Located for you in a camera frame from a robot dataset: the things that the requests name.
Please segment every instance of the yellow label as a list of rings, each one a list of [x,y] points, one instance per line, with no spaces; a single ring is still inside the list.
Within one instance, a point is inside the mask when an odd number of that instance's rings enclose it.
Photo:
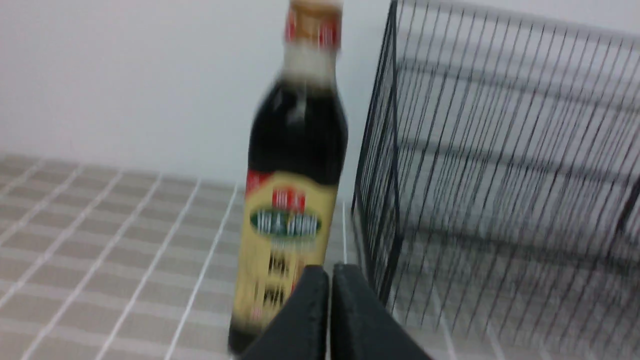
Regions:
[[[291,296],[305,265],[322,265],[337,186],[285,172],[247,177],[233,318],[263,329]]]

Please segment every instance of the white wall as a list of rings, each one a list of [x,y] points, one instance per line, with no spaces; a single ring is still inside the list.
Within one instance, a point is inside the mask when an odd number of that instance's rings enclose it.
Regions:
[[[477,0],[640,33],[635,0]],[[345,0],[353,191],[388,0]],[[0,152],[242,180],[287,0],[0,1]]]

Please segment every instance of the green oval logo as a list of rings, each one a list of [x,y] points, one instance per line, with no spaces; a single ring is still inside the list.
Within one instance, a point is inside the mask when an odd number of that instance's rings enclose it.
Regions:
[[[262,208],[251,213],[251,225],[256,233],[275,238],[314,238],[322,221],[317,215],[290,213],[286,210]]]

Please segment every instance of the wire rack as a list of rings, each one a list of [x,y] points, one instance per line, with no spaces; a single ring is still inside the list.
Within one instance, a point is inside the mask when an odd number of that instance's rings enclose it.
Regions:
[[[380,300],[455,335],[638,355],[639,66],[630,36],[392,2],[353,200]]]

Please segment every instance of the black object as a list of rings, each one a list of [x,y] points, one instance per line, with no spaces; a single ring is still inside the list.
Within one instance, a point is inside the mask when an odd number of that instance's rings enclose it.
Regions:
[[[332,360],[431,360],[389,315],[355,265],[333,268]]]
[[[242,360],[324,360],[329,277],[306,266],[296,289]]]
[[[384,305],[457,336],[638,354],[639,44],[392,2],[353,199]]]

